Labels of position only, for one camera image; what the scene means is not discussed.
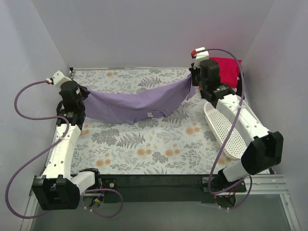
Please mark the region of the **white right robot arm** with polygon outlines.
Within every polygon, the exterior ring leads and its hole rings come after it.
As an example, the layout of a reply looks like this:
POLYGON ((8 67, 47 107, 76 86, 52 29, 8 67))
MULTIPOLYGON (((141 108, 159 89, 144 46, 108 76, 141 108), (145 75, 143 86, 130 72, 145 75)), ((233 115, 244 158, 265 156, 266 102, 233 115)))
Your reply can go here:
POLYGON ((239 161, 208 179, 208 190, 215 194, 229 191, 247 176, 278 165, 282 160, 282 134, 263 126, 243 106, 243 98, 221 82, 217 61, 195 62, 189 71, 193 85, 200 88, 201 97, 231 122, 231 130, 237 130, 246 144, 239 161))

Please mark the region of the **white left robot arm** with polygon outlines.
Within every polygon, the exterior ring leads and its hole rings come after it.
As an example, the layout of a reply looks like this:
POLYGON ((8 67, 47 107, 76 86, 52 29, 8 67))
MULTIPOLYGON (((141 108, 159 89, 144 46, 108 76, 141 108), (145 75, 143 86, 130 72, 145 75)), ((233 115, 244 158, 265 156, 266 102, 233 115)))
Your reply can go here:
POLYGON ((83 192, 98 192, 103 185, 96 168, 83 169, 71 176, 74 149, 86 117, 84 100, 89 93, 71 80, 60 85, 59 94, 62 101, 57 108, 55 130, 59 144, 52 148, 42 175, 32 183, 38 203, 45 211, 76 209, 83 192))

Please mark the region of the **purple t shirt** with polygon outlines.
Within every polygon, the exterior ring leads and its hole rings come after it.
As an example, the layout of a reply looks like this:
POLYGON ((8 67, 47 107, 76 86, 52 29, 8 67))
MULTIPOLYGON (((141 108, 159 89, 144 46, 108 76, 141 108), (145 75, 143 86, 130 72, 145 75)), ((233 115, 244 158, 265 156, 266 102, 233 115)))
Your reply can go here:
POLYGON ((195 95, 192 76, 137 94, 89 90, 84 100, 86 117, 104 123, 134 124, 147 118, 169 116, 184 100, 195 95))

